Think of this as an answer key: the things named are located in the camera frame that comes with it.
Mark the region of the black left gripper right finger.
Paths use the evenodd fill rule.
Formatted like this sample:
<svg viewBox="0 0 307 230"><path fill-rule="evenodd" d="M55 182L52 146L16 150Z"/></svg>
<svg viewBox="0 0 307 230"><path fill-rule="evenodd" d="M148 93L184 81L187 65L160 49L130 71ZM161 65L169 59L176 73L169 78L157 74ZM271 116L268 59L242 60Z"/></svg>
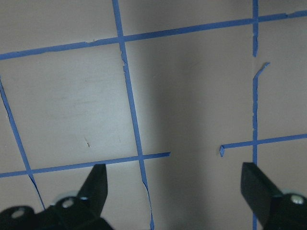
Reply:
<svg viewBox="0 0 307 230"><path fill-rule="evenodd" d="M240 190L264 230L307 228L307 198L282 192L256 164L242 164Z"/></svg>

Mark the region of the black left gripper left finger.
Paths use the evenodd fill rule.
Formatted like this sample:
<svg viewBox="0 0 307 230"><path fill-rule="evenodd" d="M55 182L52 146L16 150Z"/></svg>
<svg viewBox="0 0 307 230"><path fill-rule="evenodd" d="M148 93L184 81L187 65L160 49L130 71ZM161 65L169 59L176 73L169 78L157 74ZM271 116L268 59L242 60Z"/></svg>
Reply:
<svg viewBox="0 0 307 230"><path fill-rule="evenodd" d="M60 199L35 213L30 206L14 206L0 213L2 230L111 230L101 217L108 193L105 164L96 164L77 196Z"/></svg>

